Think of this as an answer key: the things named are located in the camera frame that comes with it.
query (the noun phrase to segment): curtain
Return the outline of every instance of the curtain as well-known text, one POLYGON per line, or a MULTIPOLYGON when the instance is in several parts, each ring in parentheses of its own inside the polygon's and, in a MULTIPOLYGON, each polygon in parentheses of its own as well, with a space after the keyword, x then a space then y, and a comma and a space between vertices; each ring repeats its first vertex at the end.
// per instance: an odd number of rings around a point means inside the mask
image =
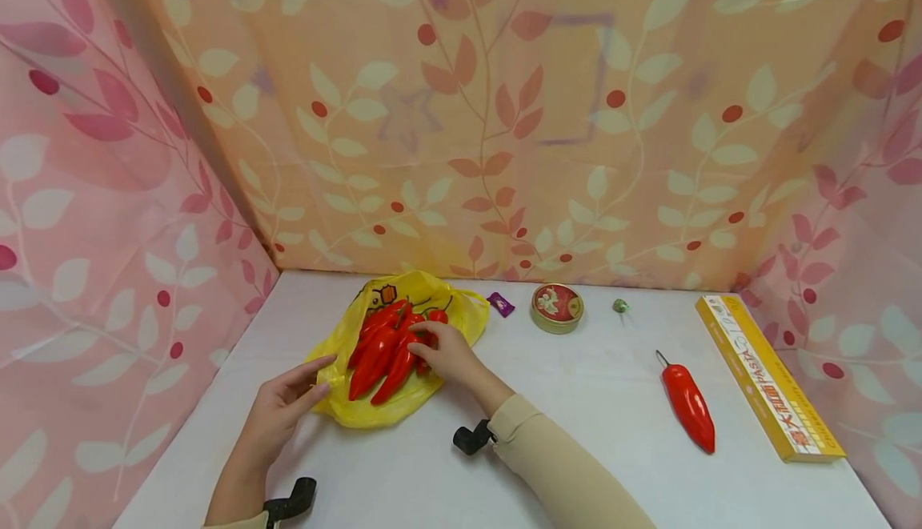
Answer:
POLYGON ((144 2, 278 266, 734 287, 922 523, 920 0, 144 2))
POLYGON ((278 278, 103 0, 0 0, 0 523, 111 527, 278 278))

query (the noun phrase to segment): tabletop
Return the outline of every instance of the tabletop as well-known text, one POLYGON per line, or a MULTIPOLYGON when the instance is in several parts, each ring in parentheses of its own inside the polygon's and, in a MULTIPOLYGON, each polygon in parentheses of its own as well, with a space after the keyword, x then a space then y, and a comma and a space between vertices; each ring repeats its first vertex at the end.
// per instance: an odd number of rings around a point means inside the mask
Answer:
MULTIPOLYGON (((284 273, 116 529, 197 527, 259 384, 302 361, 368 279, 284 273)), ((778 459, 694 310, 699 293, 577 286, 582 322, 551 335, 529 317, 535 284, 451 284, 516 306, 505 319, 491 312, 475 352, 617 476, 659 529, 889 527, 847 461, 778 459), (617 298, 631 305, 624 316, 611 309, 617 298), (655 349, 696 379, 715 422, 714 455, 675 420, 655 349)), ((309 415, 273 467, 268 497, 287 496, 299 476, 317 479, 313 511, 284 524, 292 528, 550 528, 492 451, 467 457, 451 445, 457 427, 480 419, 449 385, 386 430, 309 415)))

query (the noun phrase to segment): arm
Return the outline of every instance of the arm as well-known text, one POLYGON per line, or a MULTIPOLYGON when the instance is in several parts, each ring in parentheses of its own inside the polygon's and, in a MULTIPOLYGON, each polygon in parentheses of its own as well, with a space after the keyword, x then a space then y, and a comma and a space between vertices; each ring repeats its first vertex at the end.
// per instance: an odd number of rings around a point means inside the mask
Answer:
POLYGON ((618 479, 584 450, 563 428, 516 395, 488 370, 454 327, 420 323, 414 331, 431 331, 438 349, 412 345, 447 381, 459 383, 490 416, 497 455, 538 496, 557 527, 567 529, 654 529, 618 479))
POLYGON ((329 393, 329 383, 316 387, 315 383, 317 371, 333 361, 335 355, 315 359, 262 384, 214 487, 207 527, 265 529, 268 513, 263 503, 269 467, 291 439, 298 421, 329 393))

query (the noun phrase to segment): black clip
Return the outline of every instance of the black clip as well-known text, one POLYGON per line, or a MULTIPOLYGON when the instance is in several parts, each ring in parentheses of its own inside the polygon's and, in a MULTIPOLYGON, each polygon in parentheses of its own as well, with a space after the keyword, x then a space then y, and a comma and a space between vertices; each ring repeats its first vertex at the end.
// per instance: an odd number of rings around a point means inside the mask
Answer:
POLYGON ((269 511, 266 529, 272 529, 276 523, 297 517, 311 509, 316 493, 317 481, 313 477, 299 477, 291 489, 291 497, 267 500, 263 504, 263 511, 269 511))
POLYGON ((471 456, 480 451, 487 442, 496 442, 496 436, 487 428, 490 425, 489 419, 484 419, 477 424, 473 431, 467 427, 459 427, 455 431, 455 437, 451 440, 464 455, 471 456))

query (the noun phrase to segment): left hand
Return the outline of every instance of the left hand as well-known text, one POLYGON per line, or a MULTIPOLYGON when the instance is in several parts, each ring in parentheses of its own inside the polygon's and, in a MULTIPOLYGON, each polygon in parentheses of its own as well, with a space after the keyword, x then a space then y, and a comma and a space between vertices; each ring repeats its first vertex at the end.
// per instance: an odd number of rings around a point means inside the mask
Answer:
POLYGON ((330 393, 330 384, 317 385, 317 371, 332 365, 336 355, 314 359, 267 381, 243 424, 231 452, 238 466, 245 463, 255 472, 266 472, 289 443, 298 421, 330 393))

